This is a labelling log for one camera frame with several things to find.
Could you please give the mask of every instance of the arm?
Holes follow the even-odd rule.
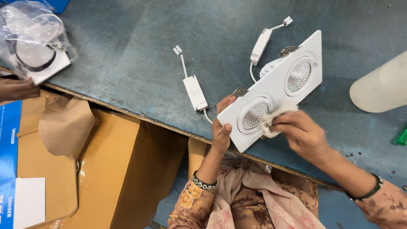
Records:
[[[327,173],[352,196],[364,197],[376,186],[377,181],[372,174],[329,147],[324,130],[305,112],[279,116],[273,121],[271,129],[283,132],[293,151]],[[382,228],[407,228],[403,204],[407,206],[407,196],[388,182],[369,198],[357,201],[366,218]]]
[[[218,114],[236,100],[235,96],[227,96],[217,105]],[[196,177],[207,184],[213,184],[218,176],[219,166],[230,145],[232,126],[222,126],[218,119],[212,124],[212,147],[197,170]],[[167,221],[168,229],[203,229],[204,223],[211,213],[213,194],[198,187],[189,180],[175,204],[174,211]]]
[[[39,97],[39,87],[34,86],[33,79],[0,79],[0,103]]]

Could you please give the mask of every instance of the pink scarf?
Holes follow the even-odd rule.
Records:
[[[270,174],[255,164],[241,166],[218,176],[212,213],[206,228],[234,229],[230,205],[243,184],[263,193],[276,229],[325,229],[321,222],[296,197],[276,185]]]

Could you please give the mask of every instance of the floral sleeve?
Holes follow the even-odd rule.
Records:
[[[174,211],[168,219],[168,229],[179,226],[191,229],[205,229],[206,219],[209,217],[213,201],[213,194],[198,187],[189,180],[178,198]]]
[[[382,229],[407,229],[407,195],[385,181],[373,196],[357,201],[368,221]]]

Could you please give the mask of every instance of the black beaded bracelet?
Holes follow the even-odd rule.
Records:
[[[383,179],[380,178],[379,176],[377,176],[376,174],[371,173],[374,177],[376,177],[376,186],[373,188],[372,191],[370,191],[368,194],[362,196],[362,197],[354,197],[352,196],[349,192],[345,191],[346,195],[349,197],[350,200],[352,201],[362,201],[365,200],[371,196],[373,196],[373,194],[375,194],[382,186],[383,186]]]
[[[215,181],[215,183],[209,185],[207,183],[204,183],[200,181],[197,176],[196,176],[197,171],[194,172],[194,175],[192,175],[192,181],[200,188],[205,189],[205,190],[211,190],[214,189],[218,181]]]

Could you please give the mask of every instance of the brown paper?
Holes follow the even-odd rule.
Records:
[[[48,152],[76,160],[94,123],[88,101],[63,94],[48,104],[38,131]]]

